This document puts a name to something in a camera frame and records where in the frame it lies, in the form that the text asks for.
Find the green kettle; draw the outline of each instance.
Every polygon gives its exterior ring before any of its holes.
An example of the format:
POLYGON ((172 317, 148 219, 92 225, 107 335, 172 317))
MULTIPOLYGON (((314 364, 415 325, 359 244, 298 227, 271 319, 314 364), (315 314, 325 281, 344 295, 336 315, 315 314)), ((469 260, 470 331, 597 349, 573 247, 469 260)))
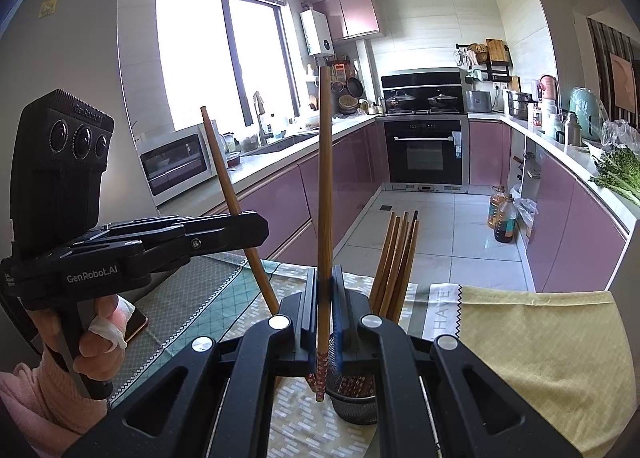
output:
POLYGON ((600 142, 602 123, 608 117, 598 96, 588 88, 574 88, 569 100, 569 111, 578 117, 582 138, 600 142))

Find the metal mesh cup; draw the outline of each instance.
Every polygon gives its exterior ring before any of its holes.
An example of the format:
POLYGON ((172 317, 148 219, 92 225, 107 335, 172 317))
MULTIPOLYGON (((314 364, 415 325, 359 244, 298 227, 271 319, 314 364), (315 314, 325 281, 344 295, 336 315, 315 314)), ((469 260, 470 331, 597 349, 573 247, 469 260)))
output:
POLYGON ((356 398, 338 393, 342 375, 335 362, 334 337, 329 339, 329 363, 326 371, 326 394, 331 398, 337 415, 356 425, 371 425, 378 421, 376 396, 356 398))

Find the camera lens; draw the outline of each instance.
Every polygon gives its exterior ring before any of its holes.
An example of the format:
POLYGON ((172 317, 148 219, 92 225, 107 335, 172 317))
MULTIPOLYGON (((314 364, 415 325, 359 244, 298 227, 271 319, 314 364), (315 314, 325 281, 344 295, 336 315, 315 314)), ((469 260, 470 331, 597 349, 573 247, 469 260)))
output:
POLYGON ((51 147, 51 151, 55 153, 62 151, 68 136, 69 130, 66 122, 64 120, 57 121, 53 125, 53 128, 51 128, 51 133, 49 133, 49 146, 51 147))
POLYGON ((95 141, 95 155, 97 158, 104 157, 104 154, 107 152, 107 139, 102 134, 98 137, 98 140, 95 141))
POLYGON ((74 155, 76 158, 84 158, 89 154, 91 146, 91 130, 86 126, 80 126, 74 137, 74 155))

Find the yellow cloth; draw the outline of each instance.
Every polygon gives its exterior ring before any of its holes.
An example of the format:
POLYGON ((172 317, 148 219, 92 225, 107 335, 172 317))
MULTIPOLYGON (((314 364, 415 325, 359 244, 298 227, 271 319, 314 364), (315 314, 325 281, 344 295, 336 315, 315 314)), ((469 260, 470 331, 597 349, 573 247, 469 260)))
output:
POLYGON ((604 456, 636 410, 631 352, 612 295, 461 291, 460 340, 583 456, 604 456))

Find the green vegetable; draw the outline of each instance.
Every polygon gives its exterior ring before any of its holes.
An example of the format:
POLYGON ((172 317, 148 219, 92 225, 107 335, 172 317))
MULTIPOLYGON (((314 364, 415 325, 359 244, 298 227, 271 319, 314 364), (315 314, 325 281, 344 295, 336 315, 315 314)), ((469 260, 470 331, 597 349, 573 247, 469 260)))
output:
POLYGON ((606 187, 640 206, 640 161, 629 148, 616 148, 594 158, 598 175, 590 179, 599 187, 606 187))

